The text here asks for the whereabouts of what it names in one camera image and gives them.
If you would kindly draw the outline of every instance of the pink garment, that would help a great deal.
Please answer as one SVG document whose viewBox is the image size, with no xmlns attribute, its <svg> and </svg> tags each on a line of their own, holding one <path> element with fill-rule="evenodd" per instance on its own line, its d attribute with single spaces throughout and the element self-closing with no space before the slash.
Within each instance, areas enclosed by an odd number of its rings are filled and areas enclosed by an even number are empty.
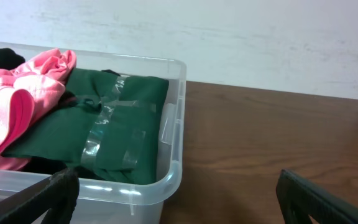
<svg viewBox="0 0 358 224">
<path fill-rule="evenodd" d="M 0 69 L 0 169 L 19 170 L 28 163 L 1 153 L 58 103 L 75 64 L 71 50 L 52 49 L 11 71 Z"/>
</svg>

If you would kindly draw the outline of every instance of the green fabric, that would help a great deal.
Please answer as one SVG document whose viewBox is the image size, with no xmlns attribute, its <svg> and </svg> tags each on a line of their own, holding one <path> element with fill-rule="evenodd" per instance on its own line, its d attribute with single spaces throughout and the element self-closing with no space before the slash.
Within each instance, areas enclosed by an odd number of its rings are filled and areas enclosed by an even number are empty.
<svg viewBox="0 0 358 224">
<path fill-rule="evenodd" d="M 77 97 L 92 98 L 96 103 L 102 99 L 102 106 L 109 106 L 109 101 L 119 96 L 109 122 L 101 129 L 100 124 L 99 129 L 96 127 L 101 141 L 93 159 L 81 160 L 86 140 L 90 130 L 95 130 L 100 111 L 85 104 L 51 112 L 29 128 L 2 155 L 63 161 L 69 167 L 81 166 L 110 181 L 154 183 L 158 131 L 168 80 L 127 77 L 118 95 L 112 91 L 116 79 L 117 76 L 110 73 L 75 68 L 66 85 L 66 90 Z"/>
</svg>

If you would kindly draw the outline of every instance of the brown wooden surface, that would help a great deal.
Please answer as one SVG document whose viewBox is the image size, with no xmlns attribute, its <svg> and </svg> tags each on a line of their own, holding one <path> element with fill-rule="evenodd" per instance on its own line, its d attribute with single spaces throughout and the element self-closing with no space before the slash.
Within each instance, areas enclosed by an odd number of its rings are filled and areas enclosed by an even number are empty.
<svg viewBox="0 0 358 224">
<path fill-rule="evenodd" d="M 188 82 L 183 178 L 161 223 L 283 223 L 284 168 L 358 206 L 358 100 Z"/>
</svg>

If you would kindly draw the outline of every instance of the clear plastic container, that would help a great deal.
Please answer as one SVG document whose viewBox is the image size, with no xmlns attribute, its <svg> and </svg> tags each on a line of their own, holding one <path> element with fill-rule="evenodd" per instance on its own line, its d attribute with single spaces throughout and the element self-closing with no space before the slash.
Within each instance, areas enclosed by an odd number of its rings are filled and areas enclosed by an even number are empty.
<svg viewBox="0 0 358 224">
<path fill-rule="evenodd" d="M 0 42 L 0 48 L 6 47 L 26 60 L 50 49 Z M 165 78 L 169 80 L 169 89 L 160 125 L 158 181 L 149 185 L 134 185 L 80 179 L 80 195 L 71 222 L 158 223 L 164 200 L 177 190 L 181 181 L 186 65 L 170 59 L 73 50 L 77 54 L 78 68 L 111 69 L 125 75 Z M 46 177 L 48 175 L 0 170 L 0 200 Z"/>
</svg>

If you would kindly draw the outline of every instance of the white wall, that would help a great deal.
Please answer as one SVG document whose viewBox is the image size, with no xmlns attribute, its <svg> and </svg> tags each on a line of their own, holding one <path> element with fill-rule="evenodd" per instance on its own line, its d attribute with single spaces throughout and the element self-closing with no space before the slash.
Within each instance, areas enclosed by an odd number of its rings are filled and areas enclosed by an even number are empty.
<svg viewBox="0 0 358 224">
<path fill-rule="evenodd" d="M 0 41 L 175 58 L 192 81 L 358 99 L 358 0 L 0 0 Z"/>
</svg>

